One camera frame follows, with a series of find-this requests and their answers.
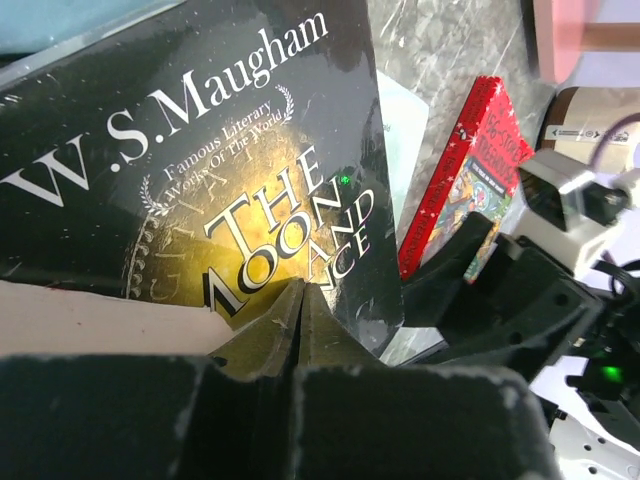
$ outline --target white robot part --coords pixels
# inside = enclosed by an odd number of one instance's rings
[[[566,480],[640,478],[640,457],[631,447],[601,437],[570,415],[553,422],[549,440]]]
[[[582,217],[569,231],[562,231],[527,208],[513,236],[528,237],[571,270],[575,278],[581,279],[622,234],[622,230],[621,223],[603,227]]]
[[[611,182],[611,185],[627,194],[629,208],[640,208],[640,168],[634,168],[619,175]]]
[[[583,278],[623,230],[618,222],[602,225],[585,214],[583,191],[595,174],[577,160],[540,150],[520,167],[520,177],[528,208],[513,236],[528,237]],[[625,192],[636,184],[636,177],[628,178]]]

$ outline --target marble surface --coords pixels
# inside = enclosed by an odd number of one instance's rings
[[[533,65],[533,0],[368,1],[378,69],[431,108],[400,218],[400,242],[476,76],[504,79],[531,144],[555,88],[538,79]]]

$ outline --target book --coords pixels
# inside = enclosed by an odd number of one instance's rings
[[[409,278],[431,258],[473,210],[494,222],[466,273],[473,280],[520,182],[517,167],[533,153],[520,134],[502,79],[478,77],[400,248],[402,277]]]
[[[69,42],[0,71],[4,280],[237,331],[300,277],[381,348],[403,313],[365,0],[192,0]]]

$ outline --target red book cover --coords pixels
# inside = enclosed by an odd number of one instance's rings
[[[400,247],[402,278],[435,254],[469,211],[479,211],[495,227],[467,272],[474,278],[516,191],[516,169],[532,155],[502,79],[478,77]]]

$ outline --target black cable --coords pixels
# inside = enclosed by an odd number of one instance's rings
[[[609,287],[616,309],[626,309],[640,301],[640,279],[630,273],[640,271],[640,260],[622,266],[600,260],[593,268],[611,277]],[[616,282],[622,285],[622,291],[618,291]]]

